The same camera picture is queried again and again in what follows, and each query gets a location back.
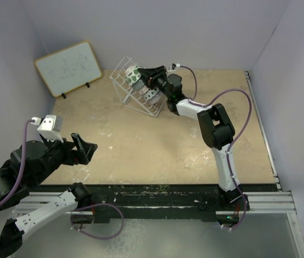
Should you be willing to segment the grey bowl red rim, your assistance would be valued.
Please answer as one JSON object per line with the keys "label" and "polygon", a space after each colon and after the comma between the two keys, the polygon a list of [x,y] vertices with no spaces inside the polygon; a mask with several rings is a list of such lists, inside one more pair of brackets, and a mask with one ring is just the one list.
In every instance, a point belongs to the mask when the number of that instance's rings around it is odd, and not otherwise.
{"label": "grey bowl red rim", "polygon": [[144,86],[145,84],[144,84],[144,82],[143,82],[143,80],[138,80],[138,81],[136,81],[134,84],[132,84],[132,89],[134,90],[134,91],[138,91],[140,88],[142,88],[143,86]]}

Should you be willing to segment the maroon lattice pattern bowl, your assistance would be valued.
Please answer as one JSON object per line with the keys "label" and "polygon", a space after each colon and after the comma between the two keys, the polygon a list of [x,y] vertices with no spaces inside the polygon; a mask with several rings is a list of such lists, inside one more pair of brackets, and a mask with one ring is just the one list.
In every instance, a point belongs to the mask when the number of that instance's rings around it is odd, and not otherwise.
{"label": "maroon lattice pattern bowl", "polygon": [[147,87],[147,86],[143,86],[142,88],[140,88],[139,90],[138,90],[138,93],[140,94],[140,95],[144,95],[146,92],[148,92],[149,91],[149,88]]}

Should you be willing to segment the blue floral pattern bowl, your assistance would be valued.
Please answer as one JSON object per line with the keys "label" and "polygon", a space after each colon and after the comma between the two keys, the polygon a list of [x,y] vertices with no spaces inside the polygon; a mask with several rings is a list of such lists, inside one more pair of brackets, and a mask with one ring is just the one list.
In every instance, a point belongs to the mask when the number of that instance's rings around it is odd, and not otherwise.
{"label": "blue floral pattern bowl", "polygon": [[159,90],[148,90],[144,95],[144,100],[145,101],[149,101],[150,99],[152,99],[157,93],[159,92]]}

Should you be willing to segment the green leaf pattern bowl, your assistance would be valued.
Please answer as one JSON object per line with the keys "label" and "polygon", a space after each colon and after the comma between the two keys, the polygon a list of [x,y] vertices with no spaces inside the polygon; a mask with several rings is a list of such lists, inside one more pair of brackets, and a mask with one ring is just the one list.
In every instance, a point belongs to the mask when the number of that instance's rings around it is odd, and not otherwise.
{"label": "green leaf pattern bowl", "polygon": [[125,71],[125,79],[129,86],[135,84],[141,77],[138,69],[141,68],[139,65],[131,65]]}

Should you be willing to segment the white wire dish rack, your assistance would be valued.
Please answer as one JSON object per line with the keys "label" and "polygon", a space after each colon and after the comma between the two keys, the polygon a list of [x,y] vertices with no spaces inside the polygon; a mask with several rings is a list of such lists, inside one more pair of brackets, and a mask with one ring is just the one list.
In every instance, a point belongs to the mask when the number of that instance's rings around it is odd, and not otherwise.
{"label": "white wire dish rack", "polygon": [[111,73],[110,79],[123,105],[157,117],[165,103],[165,97],[160,91],[151,90],[144,84],[138,68],[140,66],[126,56]]}

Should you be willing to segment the purple striped bowl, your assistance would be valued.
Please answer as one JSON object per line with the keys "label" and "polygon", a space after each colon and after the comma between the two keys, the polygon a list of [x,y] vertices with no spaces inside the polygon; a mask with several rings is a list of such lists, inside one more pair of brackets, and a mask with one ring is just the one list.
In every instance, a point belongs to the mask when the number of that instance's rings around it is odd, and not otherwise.
{"label": "purple striped bowl", "polygon": [[150,105],[154,105],[155,103],[157,103],[157,102],[161,99],[162,96],[163,96],[163,94],[158,93],[158,94],[156,94],[153,98],[151,98],[151,99],[148,101],[148,103],[149,103]]}

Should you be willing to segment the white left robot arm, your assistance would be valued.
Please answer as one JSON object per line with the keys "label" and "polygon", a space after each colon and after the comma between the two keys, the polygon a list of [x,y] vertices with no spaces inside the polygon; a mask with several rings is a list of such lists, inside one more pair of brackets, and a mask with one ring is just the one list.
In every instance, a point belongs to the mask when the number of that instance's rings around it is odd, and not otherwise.
{"label": "white left robot arm", "polygon": [[89,208],[91,192],[83,183],[74,183],[55,201],[20,218],[11,218],[20,201],[61,165],[90,163],[97,144],[85,142],[77,133],[71,137],[71,142],[45,138],[24,141],[0,167],[0,257],[9,257],[34,231],[61,214]]}

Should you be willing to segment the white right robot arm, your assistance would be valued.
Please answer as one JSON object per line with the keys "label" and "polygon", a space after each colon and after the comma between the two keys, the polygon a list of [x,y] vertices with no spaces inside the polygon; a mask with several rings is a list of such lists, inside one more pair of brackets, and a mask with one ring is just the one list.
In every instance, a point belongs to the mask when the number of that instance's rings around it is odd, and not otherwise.
{"label": "white right robot arm", "polygon": [[223,105],[204,105],[190,100],[183,93],[182,78],[177,74],[168,75],[164,66],[139,68],[138,72],[149,89],[158,89],[167,98],[170,112],[199,123],[203,141],[214,154],[221,193],[220,206],[224,210],[232,210],[241,201],[246,211],[247,199],[240,187],[233,161],[235,129]]}

